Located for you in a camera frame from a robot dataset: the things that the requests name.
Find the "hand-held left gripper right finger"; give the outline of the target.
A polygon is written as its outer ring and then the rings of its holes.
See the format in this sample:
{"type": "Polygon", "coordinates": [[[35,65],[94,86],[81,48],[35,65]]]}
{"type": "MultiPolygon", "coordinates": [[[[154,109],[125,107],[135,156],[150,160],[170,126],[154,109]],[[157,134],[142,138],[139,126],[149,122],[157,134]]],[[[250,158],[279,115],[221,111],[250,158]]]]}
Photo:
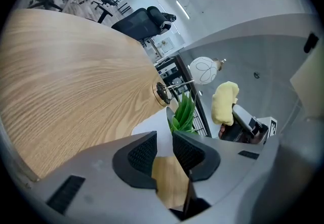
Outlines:
{"type": "Polygon", "coordinates": [[[173,152],[189,179],[188,194],[243,193],[263,145],[173,133],[173,152]]]}

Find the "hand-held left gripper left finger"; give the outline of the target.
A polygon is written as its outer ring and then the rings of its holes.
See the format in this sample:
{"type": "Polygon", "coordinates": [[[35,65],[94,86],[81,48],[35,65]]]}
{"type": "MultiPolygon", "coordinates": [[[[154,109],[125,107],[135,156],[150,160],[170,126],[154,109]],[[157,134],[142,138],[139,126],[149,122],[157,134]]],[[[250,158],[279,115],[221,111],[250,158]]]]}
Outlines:
{"type": "Polygon", "coordinates": [[[56,223],[178,223],[156,194],[156,154],[155,131],[96,145],[38,181],[33,192],[56,223]]]}

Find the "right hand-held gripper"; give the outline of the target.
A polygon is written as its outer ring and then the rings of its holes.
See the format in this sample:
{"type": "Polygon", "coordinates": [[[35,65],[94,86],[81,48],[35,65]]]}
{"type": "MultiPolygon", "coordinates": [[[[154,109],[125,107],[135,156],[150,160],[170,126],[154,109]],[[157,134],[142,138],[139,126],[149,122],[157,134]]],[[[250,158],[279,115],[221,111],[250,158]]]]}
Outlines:
{"type": "Polygon", "coordinates": [[[221,125],[219,138],[225,141],[264,145],[270,136],[276,133],[277,121],[272,117],[258,118],[261,129],[252,137],[255,119],[243,107],[235,104],[232,107],[234,122],[232,126],[221,125]]]}

